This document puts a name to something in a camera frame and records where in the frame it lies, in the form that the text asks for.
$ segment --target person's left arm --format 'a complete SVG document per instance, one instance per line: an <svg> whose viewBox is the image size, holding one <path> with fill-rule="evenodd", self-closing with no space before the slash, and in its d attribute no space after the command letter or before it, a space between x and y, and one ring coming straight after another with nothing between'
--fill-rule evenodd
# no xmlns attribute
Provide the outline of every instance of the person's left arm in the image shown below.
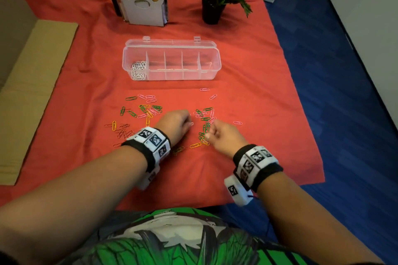
<svg viewBox="0 0 398 265"><path fill-rule="evenodd" d="M188 131L186 110L166 113L156 127L174 146ZM58 261L84 241L147 170L130 146L99 157L0 208L0 251L20 264Z"/></svg>

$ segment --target hand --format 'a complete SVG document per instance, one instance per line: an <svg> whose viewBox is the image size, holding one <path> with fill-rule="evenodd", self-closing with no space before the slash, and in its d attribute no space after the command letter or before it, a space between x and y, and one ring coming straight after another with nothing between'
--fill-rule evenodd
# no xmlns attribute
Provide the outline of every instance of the hand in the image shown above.
<svg viewBox="0 0 398 265"><path fill-rule="evenodd" d="M190 127L191 116L188 110L167 112L155 126L169 137L172 147L182 139Z"/></svg>
<svg viewBox="0 0 398 265"><path fill-rule="evenodd" d="M219 119L216 119L211 124L210 130L205 137L218 152L231 158L241 147L249 144L235 126Z"/></svg>

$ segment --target white paw-shaped bookend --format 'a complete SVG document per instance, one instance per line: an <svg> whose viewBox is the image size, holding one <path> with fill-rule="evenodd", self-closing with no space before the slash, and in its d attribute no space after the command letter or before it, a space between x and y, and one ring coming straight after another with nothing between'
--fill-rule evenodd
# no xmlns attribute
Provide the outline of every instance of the white paw-shaped bookend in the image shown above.
<svg viewBox="0 0 398 265"><path fill-rule="evenodd" d="M162 17L163 0L121 0L129 23L164 26Z"/></svg>

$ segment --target red tablecloth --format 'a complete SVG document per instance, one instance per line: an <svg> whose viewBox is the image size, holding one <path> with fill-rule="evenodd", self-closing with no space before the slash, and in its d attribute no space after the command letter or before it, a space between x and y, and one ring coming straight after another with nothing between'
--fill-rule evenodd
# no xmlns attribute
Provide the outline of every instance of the red tablecloth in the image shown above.
<svg viewBox="0 0 398 265"><path fill-rule="evenodd" d="M129 25L117 17L110 0L27 0L42 19L77 22L79 29L33 140L19 180L0 187L4 204L66 171L112 151L120 139L105 128L116 120L144 127L143 119L125 114L141 101L137 94L156 95L164 111L214 107L224 121L241 121L249 142L266 146L285 172L299 184L324 181L322 161L304 115L289 68L262 0L248 0L247 19L239 5L228 5L216 26L201 19L201 0L168 0L170 21L164 28ZM132 81L122 70L122 49L132 38L186 39L201 36L220 50L222 69L212 81ZM209 92L199 88L208 87ZM217 94L213 101L212 94ZM151 121L153 126L158 121ZM182 145L198 142L202 123ZM145 192L133 190L121 209L204 207L232 200L224 178L232 174L231 160L213 147L186 148L162 164Z"/></svg>

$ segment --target blue floor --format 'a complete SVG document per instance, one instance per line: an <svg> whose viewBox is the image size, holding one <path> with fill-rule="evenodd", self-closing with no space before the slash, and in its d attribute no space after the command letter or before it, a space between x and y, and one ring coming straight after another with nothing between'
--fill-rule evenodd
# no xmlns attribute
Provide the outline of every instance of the blue floor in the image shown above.
<svg viewBox="0 0 398 265"><path fill-rule="evenodd" d="M324 162L326 182L302 188L384 262L396 263L398 139L370 79L329 0L276 0L266 7ZM265 234L258 201L225 212ZM244 216L258 224L245 225Z"/></svg>

